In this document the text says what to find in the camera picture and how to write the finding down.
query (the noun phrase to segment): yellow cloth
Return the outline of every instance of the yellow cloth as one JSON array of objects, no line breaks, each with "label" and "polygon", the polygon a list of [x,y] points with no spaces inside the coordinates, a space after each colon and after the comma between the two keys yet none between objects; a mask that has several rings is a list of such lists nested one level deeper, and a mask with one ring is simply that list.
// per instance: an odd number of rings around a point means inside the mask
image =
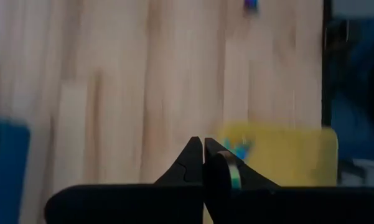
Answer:
[{"label": "yellow cloth", "polygon": [[337,137],[332,129],[287,129],[254,123],[227,126],[220,142],[242,138],[254,146],[245,162],[281,186],[335,186]]}]

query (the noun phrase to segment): wooden surface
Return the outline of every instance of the wooden surface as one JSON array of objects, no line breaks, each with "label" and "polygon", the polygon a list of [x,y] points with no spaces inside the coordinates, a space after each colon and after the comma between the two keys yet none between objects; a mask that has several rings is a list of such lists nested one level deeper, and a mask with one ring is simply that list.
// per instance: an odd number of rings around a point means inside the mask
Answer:
[{"label": "wooden surface", "polygon": [[322,0],[242,5],[0,0],[0,115],[32,130],[21,223],[36,223],[52,186],[64,78],[101,77],[101,183],[152,182],[223,122],[320,127]]}]

